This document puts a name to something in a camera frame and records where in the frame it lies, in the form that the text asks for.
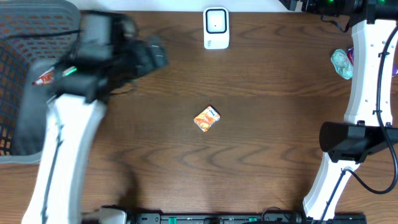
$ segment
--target green light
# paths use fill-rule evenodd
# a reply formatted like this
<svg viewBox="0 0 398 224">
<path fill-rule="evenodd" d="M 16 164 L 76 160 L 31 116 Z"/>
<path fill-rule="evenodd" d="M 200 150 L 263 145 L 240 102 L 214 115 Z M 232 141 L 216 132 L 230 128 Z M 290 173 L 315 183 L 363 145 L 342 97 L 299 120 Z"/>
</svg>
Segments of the green light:
<svg viewBox="0 0 398 224">
<path fill-rule="evenodd" d="M 177 224 L 177 218 L 169 218 L 169 224 Z"/>
<path fill-rule="evenodd" d="M 74 68 L 74 69 L 70 70 L 70 72 L 68 72 L 65 76 L 68 76 L 68 75 L 72 74 L 75 71 L 77 71 L 77 68 Z"/>
</svg>

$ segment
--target wood grain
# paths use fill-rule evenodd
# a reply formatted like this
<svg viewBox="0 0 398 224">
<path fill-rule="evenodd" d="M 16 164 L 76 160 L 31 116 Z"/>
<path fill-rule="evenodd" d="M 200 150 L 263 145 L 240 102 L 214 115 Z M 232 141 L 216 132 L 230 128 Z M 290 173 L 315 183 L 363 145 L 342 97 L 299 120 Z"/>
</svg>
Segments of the wood grain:
<svg viewBox="0 0 398 224">
<path fill-rule="evenodd" d="M 351 82 L 331 62 L 352 46 L 318 16 L 231 13 L 226 50 L 203 48 L 202 15 L 130 12 L 141 37 L 156 34 L 170 66 L 115 96 L 93 144 L 84 211 L 118 203 L 165 213 L 299 209 L 321 163 L 324 121 L 342 121 Z M 392 112 L 398 118 L 397 80 Z M 208 133 L 193 123 L 213 105 L 221 120 Z M 0 223 L 19 223 L 37 166 L 0 166 Z M 388 151 L 358 174 L 376 189 L 392 179 Z M 351 179 L 337 211 L 364 212 L 368 223 L 395 223 L 398 191 L 373 195 Z"/>
</svg>

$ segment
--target mesh basket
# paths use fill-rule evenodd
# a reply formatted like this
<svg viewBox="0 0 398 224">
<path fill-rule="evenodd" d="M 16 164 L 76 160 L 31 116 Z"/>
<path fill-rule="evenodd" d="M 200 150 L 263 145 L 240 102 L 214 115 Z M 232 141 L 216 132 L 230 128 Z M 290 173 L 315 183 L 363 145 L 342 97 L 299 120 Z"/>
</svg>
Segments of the mesh basket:
<svg viewBox="0 0 398 224">
<path fill-rule="evenodd" d="M 64 0 L 0 1 L 0 163 L 40 160 L 49 96 L 43 95 L 46 87 L 32 86 L 32 82 L 69 49 L 77 34 L 2 39 L 66 32 L 79 26 L 79 10 Z"/>
</svg>

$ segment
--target small snack package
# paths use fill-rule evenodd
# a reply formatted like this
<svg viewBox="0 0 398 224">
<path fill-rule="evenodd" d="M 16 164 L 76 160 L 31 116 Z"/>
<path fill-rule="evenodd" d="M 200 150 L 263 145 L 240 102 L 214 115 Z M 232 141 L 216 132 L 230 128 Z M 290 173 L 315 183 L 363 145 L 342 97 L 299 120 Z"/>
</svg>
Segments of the small snack package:
<svg viewBox="0 0 398 224">
<path fill-rule="evenodd" d="M 50 68 L 48 71 L 43 73 L 39 78 L 32 83 L 32 85 L 45 85 L 54 81 L 54 68 Z"/>
<path fill-rule="evenodd" d="M 207 132 L 218 120 L 220 120 L 220 115 L 214 108 L 209 106 L 200 113 L 193 122 L 195 122 L 203 132 Z"/>
</svg>

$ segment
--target black wire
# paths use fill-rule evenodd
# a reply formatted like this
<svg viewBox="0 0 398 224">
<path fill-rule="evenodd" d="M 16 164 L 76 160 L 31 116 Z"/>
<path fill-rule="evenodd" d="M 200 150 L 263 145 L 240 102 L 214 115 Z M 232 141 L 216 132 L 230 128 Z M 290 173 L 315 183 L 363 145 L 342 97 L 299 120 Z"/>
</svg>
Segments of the black wire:
<svg viewBox="0 0 398 224">
<path fill-rule="evenodd" d="M 79 25 L 79 32 L 76 35 L 76 41 L 74 41 L 74 43 L 72 45 L 72 57 L 73 58 L 77 57 L 78 43 L 80 43 L 80 34 L 81 34 L 81 23 Z"/>
<path fill-rule="evenodd" d="M 381 102 L 381 82 L 382 82 L 382 75 L 383 75 L 383 69 L 384 69 L 384 62 L 386 61 L 386 56 L 389 55 L 388 49 L 391 45 L 391 42 L 394 38 L 394 36 L 397 34 L 398 32 L 398 25 L 394 28 L 394 30 L 391 32 L 390 36 L 387 39 L 387 42 L 384 46 L 383 51 L 380 53 L 380 67 L 379 67 L 379 74 L 377 77 L 377 96 L 376 96 L 376 110 L 374 111 L 374 113 L 376 113 L 377 115 L 377 120 L 379 121 L 379 125 L 382 131 L 382 134 L 384 136 L 384 139 L 387 142 L 388 148 L 390 149 L 390 153 L 392 156 L 392 161 L 394 163 L 394 178 L 391 182 L 391 185 L 386 189 L 386 190 L 374 190 L 372 188 L 370 188 L 368 185 L 366 185 L 363 180 L 361 180 L 361 178 L 359 178 L 359 176 L 352 171 L 351 169 L 345 168 L 341 171 L 341 175 L 340 178 L 337 181 L 337 184 L 335 186 L 335 189 L 333 189 L 333 192 L 331 193 L 330 199 L 329 201 L 326 203 L 326 207 L 325 210 L 323 211 L 322 217 L 321 219 L 318 221 L 318 224 L 321 224 L 323 222 L 323 219 L 326 216 L 326 213 L 329 209 L 329 205 L 331 203 L 331 201 L 333 200 L 333 197 L 335 196 L 335 193 L 337 191 L 338 186 L 341 183 L 341 180 L 343 179 L 343 176 L 346 174 L 346 172 L 349 172 L 350 174 L 352 174 L 355 179 L 368 191 L 374 193 L 374 194 L 387 194 L 389 193 L 392 189 L 394 189 L 394 187 L 397 185 L 397 181 L 398 181 L 398 165 L 397 165 L 397 155 L 396 152 L 394 150 L 394 146 L 392 145 L 391 139 L 387 134 L 387 130 L 386 127 L 381 119 L 381 110 L 380 110 L 380 102 Z"/>
<path fill-rule="evenodd" d="M 275 210 L 275 209 L 278 209 L 279 211 L 282 211 L 282 209 L 280 209 L 279 207 L 269 207 L 269 208 L 267 208 L 262 214 L 261 214 L 261 219 L 263 220 L 263 221 L 265 221 L 265 218 L 264 218 L 264 215 L 266 215 L 266 213 L 269 211 L 269 210 Z"/>
<path fill-rule="evenodd" d="M 47 202 L 49 200 L 50 186 L 51 186 L 51 183 L 52 183 L 52 177 L 53 177 L 53 173 L 54 173 L 54 168 L 55 168 L 55 165 L 56 165 L 57 159 L 58 159 L 59 148 L 60 148 L 60 146 L 62 145 L 62 142 L 63 142 L 61 140 L 62 124 L 60 124 L 61 123 L 60 115 L 59 115 L 57 110 L 54 111 L 54 116 L 57 119 L 57 125 L 58 125 L 57 146 L 55 148 L 53 161 L 51 163 L 49 177 L 47 179 L 48 180 L 47 181 L 47 185 L 45 186 L 42 211 L 40 213 L 40 215 L 42 217 L 42 223 L 43 224 L 46 224 L 47 219 L 48 219 L 48 216 L 47 216 Z"/>
<path fill-rule="evenodd" d="M 0 40 L 35 38 L 35 37 L 60 37 L 63 35 L 78 34 L 80 32 L 81 32 L 81 30 L 71 30 L 71 31 L 57 32 L 57 33 L 52 33 L 52 34 L 20 34 L 20 35 L 11 35 L 9 37 L 6 37 L 5 39 L 0 39 Z"/>
<path fill-rule="evenodd" d="M 340 186 L 340 183 L 341 183 L 341 181 L 343 180 L 344 175 L 346 175 L 346 172 L 347 172 L 347 171 L 349 172 L 349 171 L 352 171 L 352 170 L 350 170 L 350 169 L 348 169 L 348 168 L 345 168 L 345 169 L 343 169 L 343 170 L 341 171 L 340 177 L 338 178 L 337 183 L 336 183 L 336 185 L 335 185 L 335 188 L 333 189 L 333 191 L 332 191 L 332 193 L 331 193 L 331 195 L 330 195 L 329 201 L 326 202 L 326 207 L 325 207 L 325 209 L 324 209 L 324 211 L 323 211 L 323 213 L 322 213 L 322 217 L 321 217 L 321 219 L 319 219 L 319 221 L 318 221 L 317 224 L 321 224 L 321 223 L 323 222 L 323 219 L 325 218 L 326 213 L 328 212 L 328 209 L 329 209 L 329 206 L 330 206 L 330 204 L 331 204 L 331 201 L 332 201 L 333 198 L 335 197 L 336 191 L 337 191 L 338 187 Z"/>
<path fill-rule="evenodd" d="M 340 25 L 338 22 L 336 22 L 336 21 L 327 21 L 327 20 L 325 20 L 325 17 L 326 17 L 326 16 L 321 16 L 321 21 L 322 21 L 322 22 L 329 22 L 329 23 L 335 25 L 335 26 L 337 27 L 337 29 L 339 29 L 339 30 L 342 31 L 343 33 L 347 33 L 347 32 L 348 32 L 348 30 L 349 30 L 349 21 L 347 22 L 346 29 L 343 30 L 343 28 L 341 28 L 341 25 Z"/>
</svg>

